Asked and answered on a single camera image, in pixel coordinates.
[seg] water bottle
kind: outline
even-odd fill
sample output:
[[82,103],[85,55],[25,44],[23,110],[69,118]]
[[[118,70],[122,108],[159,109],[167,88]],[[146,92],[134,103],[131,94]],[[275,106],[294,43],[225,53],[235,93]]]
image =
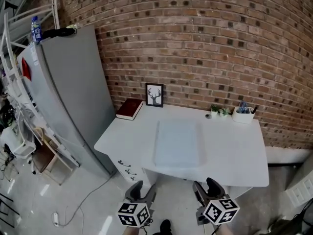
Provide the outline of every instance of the water bottle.
[[31,34],[33,36],[33,41],[37,44],[43,39],[41,25],[37,16],[33,17],[31,20]]

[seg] gray refrigerator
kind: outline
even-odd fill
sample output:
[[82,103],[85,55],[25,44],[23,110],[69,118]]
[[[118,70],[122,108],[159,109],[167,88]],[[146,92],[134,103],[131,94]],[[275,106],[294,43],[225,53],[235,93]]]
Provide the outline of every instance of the gray refrigerator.
[[31,74],[24,83],[58,140],[84,169],[113,174],[109,157],[93,148],[115,118],[93,25],[30,44],[17,57],[20,69],[22,58]]

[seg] red book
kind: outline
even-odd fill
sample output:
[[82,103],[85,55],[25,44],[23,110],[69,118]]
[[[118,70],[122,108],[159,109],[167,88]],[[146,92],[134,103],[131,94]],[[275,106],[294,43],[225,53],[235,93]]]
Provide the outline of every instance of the red book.
[[141,99],[128,98],[116,113],[117,118],[134,120],[139,112],[143,101]]

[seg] deer antler picture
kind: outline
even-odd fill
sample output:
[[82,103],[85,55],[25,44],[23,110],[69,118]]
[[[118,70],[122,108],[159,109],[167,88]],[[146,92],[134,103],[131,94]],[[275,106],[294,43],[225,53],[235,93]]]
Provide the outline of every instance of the deer antler picture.
[[146,84],[146,104],[163,107],[162,84]]

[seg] electrical outlet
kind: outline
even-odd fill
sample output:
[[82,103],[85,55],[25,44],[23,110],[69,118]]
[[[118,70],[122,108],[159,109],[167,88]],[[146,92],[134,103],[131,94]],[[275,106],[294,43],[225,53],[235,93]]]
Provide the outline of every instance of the electrical outlet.
[[59,227],[59,215],[56,212],[53,214],[53,224]]

